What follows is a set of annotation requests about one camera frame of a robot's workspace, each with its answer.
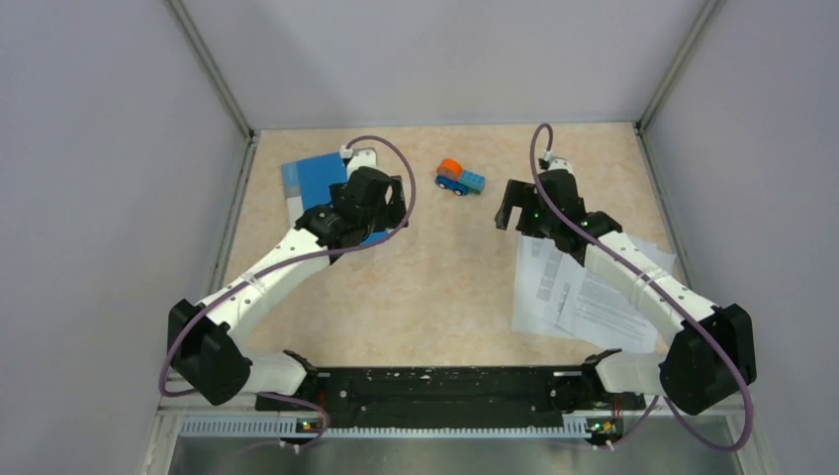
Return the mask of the blue file folder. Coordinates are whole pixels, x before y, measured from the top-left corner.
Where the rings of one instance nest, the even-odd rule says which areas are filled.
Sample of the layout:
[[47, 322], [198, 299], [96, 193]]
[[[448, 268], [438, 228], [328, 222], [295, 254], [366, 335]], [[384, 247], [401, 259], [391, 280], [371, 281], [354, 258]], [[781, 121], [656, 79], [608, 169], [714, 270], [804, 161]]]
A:
[[310, 208], [330, 205], [329, 186], [349, 178], [338, 151], [284, 163], [280, 175], [290, 228]]

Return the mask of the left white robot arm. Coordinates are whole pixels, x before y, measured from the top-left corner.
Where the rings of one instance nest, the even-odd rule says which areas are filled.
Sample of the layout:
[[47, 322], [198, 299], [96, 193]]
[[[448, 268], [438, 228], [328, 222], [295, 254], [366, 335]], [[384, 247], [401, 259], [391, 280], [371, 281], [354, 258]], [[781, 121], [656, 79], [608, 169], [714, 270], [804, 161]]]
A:
[[316, 399], [311, 369], [289, 351], [257, 355], [243, 350], [259, 322], [309, 277], [345, 253], [372, 246], [370, 236], [408, 222], [400, 177], [360, 166], [329, 186], [324, 205], [307, 209], [285, 236], [227, 287], [196, 304], [181, 300], [168, 314], [164, 367], [189, 385], [177, 396], [199, 394], [213, 406], [242, 392], [273, 392], [294, 409]]

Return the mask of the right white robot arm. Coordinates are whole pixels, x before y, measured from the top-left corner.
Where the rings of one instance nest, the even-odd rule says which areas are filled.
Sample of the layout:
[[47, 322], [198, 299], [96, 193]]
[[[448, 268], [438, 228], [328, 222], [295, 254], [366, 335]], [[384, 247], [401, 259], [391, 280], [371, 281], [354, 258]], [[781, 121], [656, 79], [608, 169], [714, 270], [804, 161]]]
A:
[[508, 181], [495, 215], [508, 227], [513, 209], [523, 236], [544, 238], [604, 279], [640, 312], [668, 346], [665, 354], [609, 350], [580, 381], [583, 400], [605, 408], [619, 393], [665, 397], [697, 416], [739, 393], [754, 412], [749, 387], [757, 378], [753, 323], [737, 304], [721, 307], [647, 257], [604, 212], [589, 212], [566, 169], [543, 171], [533, 183]]

